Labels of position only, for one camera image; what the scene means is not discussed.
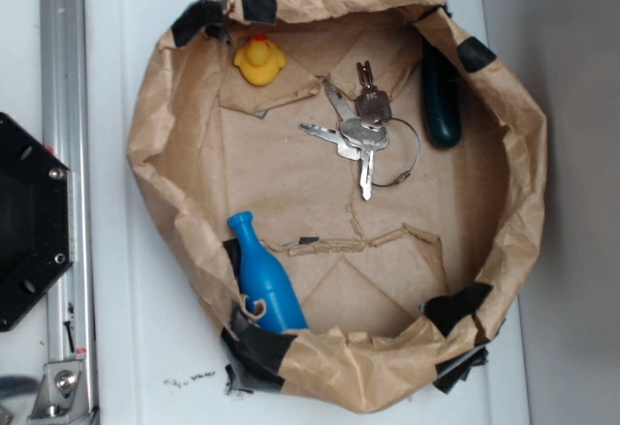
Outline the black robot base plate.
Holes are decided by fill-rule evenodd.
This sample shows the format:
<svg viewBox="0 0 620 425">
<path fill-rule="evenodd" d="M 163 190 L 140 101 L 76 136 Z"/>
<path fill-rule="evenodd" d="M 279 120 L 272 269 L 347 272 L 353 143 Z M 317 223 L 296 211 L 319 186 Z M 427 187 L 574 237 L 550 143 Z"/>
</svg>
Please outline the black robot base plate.
<svg viewBox="0 0 620 425">
<path fill-rule="evenodd" d="M 1 114 L 1 330 L 14 329 L 72 263 L 69 170 Z"/>
</svg>

